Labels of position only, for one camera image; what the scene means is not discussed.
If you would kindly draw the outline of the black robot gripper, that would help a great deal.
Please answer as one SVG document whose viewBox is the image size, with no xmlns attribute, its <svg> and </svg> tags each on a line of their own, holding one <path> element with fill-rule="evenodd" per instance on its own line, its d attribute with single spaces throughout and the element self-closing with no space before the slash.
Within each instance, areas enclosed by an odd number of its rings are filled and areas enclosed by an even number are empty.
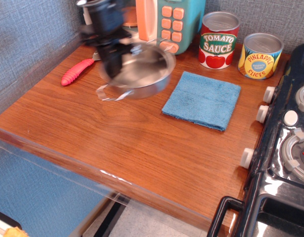
<svg viewBox="0 0 304 237">
<path fill-rule="evenodd" d="M 78 0 L 86 24 L 81 26 L 83 41 L 96 48 L 110 79 L 117 76 L 123 66 L 124 53 L 140 53 L 142 47 L 131 41 L 131 34 L 123 28 L 126 0 Z"/>
</svg>

